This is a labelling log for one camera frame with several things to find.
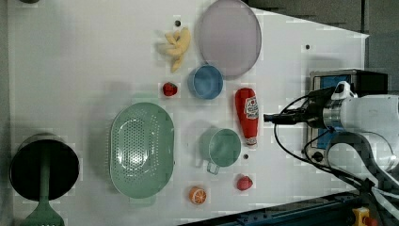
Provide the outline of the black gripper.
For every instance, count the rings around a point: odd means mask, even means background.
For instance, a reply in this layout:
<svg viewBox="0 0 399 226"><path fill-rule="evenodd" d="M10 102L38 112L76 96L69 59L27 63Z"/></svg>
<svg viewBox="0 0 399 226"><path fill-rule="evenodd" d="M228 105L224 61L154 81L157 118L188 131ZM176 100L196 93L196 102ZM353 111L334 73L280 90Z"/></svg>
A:
<svg viewBox="0 0 399 226"><path fill-rule="evenodd" d="M309 125L309 127L312 128L325 128L323 121L323 109L330 100L333 92L333 87L311 91L308 94L307 100L300 108L283 111L284 116L286 116L288 119L288 123L296 124L299 122L305 122ZM287 122L287 120L279 114L264 114L263 121L272 123Z"/></svg>

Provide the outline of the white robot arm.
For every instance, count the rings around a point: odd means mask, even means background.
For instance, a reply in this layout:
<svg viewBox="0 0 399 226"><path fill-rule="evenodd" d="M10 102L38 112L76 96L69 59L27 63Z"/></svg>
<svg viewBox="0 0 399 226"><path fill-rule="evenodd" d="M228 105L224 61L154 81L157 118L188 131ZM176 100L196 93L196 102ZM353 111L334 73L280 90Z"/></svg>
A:
<svg viewBox="0 0 399 226"><path fill-rule="evenodd" d="M345 81L313 90L298 99L298 108L263 116L275 126L304 122L334 137L327 143L323 164L304 154L300 159L342 179L371 183L384 191L398 189L398 97L359 97Z"/></svg>

